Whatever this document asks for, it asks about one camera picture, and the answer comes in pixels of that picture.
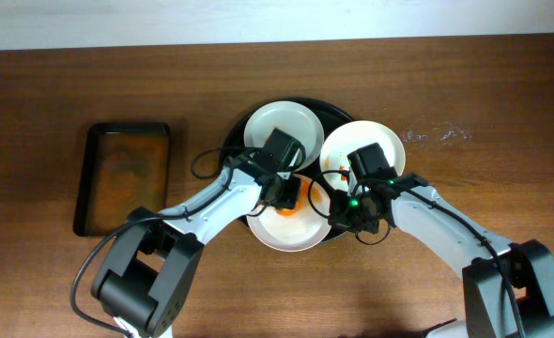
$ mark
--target black round tray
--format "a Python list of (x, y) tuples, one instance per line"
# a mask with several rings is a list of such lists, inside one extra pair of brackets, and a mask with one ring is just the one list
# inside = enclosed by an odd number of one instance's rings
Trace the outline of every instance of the black round tray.
[[(345, 111), (322, 100), (306, 99), (306, 98), (286, 98), (282, 100), (288, 100), (288, 101), (299, 103), (301, 105), (306, 106), (311, 111), (313, 111), (313, 113), (315, 113), (316, 117), (318, 117), (319, 121), (321, 122), (321, 125), (323, 126), (325, 139), (327, 139), (327, 137), (337, 128), (345, 125), (348, 122), (354, 121), (354, 118), (350, 116), (348, 113), (346, 113)], [(224, 140), (223, 146), (244, 146), (243, 132), (246, 127), (246, 123), (248, 123), (248, 119), (250, 119), (250, 116), (256, 111), (256, 109), (253, 109), (249, 114), (243, 117), (236, 124), (236, 126), (229, 132), (229, 135)], [(234, 150), (222, 151), (219, 157), (220, 163), (223, 163), (228, 155), (236, 156), (238, 155), (238, 152)], [(320, 172), (321, 172), (321, 166), (319, 164), (319, 159), (316, 159), (309, 166), (297, 172), (297, 174), (301, 174), (303, 176), (313, 178)], [(325, 191), (329, 196), (332, 196), (333, 188), (327, 183), (327, 181), (323, 177), (318, 179), (316, 183), (320, 184), (321, 187), (325, 189)], [(239, 220), (244, 225), (249, 227), (248, 221), (246, 220), (245, 216), (239, 217)], [(326, 241), (338, 238), (342, 236), (344, 233), (345, 233), (344, 230), (338, 230), (338, 229), (332, 228), (332, 230), (327, 234), (327, 236), (323, 238), (322, 242), (326, 242)]]

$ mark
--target orange food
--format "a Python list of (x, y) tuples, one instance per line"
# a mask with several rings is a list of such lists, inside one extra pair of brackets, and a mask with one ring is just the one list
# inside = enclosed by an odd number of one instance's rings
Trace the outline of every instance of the orange food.
[[(343, 170), (346, 170), (346, 168), (344, 167), (344, 165), (340, 165), (340, 171)], [(348, 181), (348, 179), (344, 175), (340, 175), (340, 177), (340, 179), (342, 179), (343, 181)]]
[[(296, 202), (296, 207), (294, 207), (293, 210), (290, 210), (290, 209), (277, 210), (277, 214), (284, 217), (290, 217), (295, 215), (298, 211), (302, 210), (304, 206), (308, 205), (309, 187), (310, 187), (310, 182), (302, 180), (300, 183), (300, 195), (298, 195), (298, 202)], [(321, 196), (321, 192), (319, 192), (319, 190), (315, 186), (313, 186), (313, 190), (311, 191), (311, 197), (313, 198), (313, 203), (319, 203), (323, 200), (323, 196)]]

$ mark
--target wooden table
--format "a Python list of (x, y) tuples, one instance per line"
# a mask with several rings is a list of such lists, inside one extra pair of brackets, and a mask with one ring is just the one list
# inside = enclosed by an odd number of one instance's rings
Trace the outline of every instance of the wooden table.
[[(188, 171), (197, 153), (285, 96), (389, 126), (406, 172), (554, 253), (554, 35), (0, 52), (0, 337), (117, 337), (69, 307), (99, 241), (71, 229), (91, 123), (170, 124), (174, 205), (208, 184)], [(78, 302), (108, 318), (88, 295), (99, 263)], [(345, 235), (292, 254), (233, 223), (209, 243), (176, 336), (380, 336), (455, 317), (461, 281), (400, 231), (376, 247)]]

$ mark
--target food residue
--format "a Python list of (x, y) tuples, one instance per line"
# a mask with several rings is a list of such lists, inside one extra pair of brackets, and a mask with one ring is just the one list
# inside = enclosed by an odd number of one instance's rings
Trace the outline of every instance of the food residue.
[[(296, 207), (294, 207), (293, 210), (290, 210), (290, 209), (277, 210), (277, 214), (284, 217), (290, 217), (295, 215), (298, 211), (302, 210), (302, 207), (308, 204), (309, 186), (310, 186), (310, 182), (302, 180), (300, 183), (300, 195), (298, 196), (298, 202), (296, 202)], [(321, 196), (321, 193), (316, 187), (313, 187), (313, 190), (311, 191), (311, 197), (313, 198), (313, 203), (315, 204), (323, 200), (323, 196)]]
[[(346, 170), (344, 165), (340, 165), (340, 171), (344, 171), (344, 170)], [(348, 181), (347, 177), (345, 177), (344, 175), (340, 175), (340, 177), (343, 181)]]

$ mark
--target white wall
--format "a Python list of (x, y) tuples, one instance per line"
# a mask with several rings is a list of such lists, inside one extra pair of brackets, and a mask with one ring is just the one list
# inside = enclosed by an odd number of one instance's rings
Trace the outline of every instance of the white wall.
[(554, 32), (554, 0), (0, 0), (0, 49)]

